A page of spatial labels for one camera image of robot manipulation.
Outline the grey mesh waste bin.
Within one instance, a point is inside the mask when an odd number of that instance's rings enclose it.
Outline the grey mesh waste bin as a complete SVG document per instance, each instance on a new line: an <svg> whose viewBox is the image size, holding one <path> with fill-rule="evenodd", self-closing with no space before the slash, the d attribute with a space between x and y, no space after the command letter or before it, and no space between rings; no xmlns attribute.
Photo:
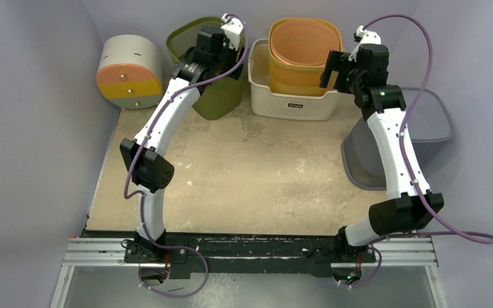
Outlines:
<svg viewBox="0 0 493 308"><path fill-rule="evenodd" d="M408 119L410 137L421 168L433 158L454 134L453 124L437 94L425 89ZM341 145L347 178L368 191L386 189L383 163L376 140L363 118L354 125Z"/></svg>

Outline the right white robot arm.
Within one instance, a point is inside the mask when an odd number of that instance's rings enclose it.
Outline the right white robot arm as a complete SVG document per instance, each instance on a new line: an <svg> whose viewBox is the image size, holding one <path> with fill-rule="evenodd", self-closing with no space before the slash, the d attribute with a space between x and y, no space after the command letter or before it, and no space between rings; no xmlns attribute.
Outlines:
<svg viewBox="0 0 493 308"><path fill-rule="evenodd" d="M334 89L354 96L385 172L388 199L370 206L366 219L336 235L334 251L343 261L376 239L423 229L444 206L442 194L433 193L422 174L406 125L410 108L402 89L387 82L388 61L387 47L379 44L363 44L355 55L331 50L320 78L320 86L326 87L336 71Z"/></svg>

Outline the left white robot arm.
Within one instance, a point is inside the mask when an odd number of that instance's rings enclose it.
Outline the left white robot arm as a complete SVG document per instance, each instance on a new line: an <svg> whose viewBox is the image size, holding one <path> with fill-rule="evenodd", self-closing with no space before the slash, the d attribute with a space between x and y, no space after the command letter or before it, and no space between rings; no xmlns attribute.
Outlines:
<svg viewBox="0 0 493 308"><path fill-rule="evenodd" d="M221 26L204 26L196 43L175 64L168 89L152 116L133 139L119 145L128 174L124 197L139 198L139 226L135 242L149 262L159 262L167 245L163 223L164 190L175 168L166 160L172 136L187 111L212 83L231 77L238 79L245 59L242 39L248 33L239 21Z"/></svg>

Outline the olive green mesh bin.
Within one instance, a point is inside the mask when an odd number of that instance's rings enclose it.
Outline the olive green mesh bin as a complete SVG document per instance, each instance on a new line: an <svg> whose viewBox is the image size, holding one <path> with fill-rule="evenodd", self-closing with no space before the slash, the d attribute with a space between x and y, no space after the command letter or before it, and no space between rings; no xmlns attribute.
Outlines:
<svg viewBox="0 0 493 308"><path fill-rule="evenodd" d="M196 43L198 31L204 26L220 26L219 17L201 17L171 32L166 39L166 47L173 61L179 63L183 54ZM241 103L246 70L241 71L238 80L231 77L220 79L205 88L194 110L206 120L217 120L233 111Z"/></svg>

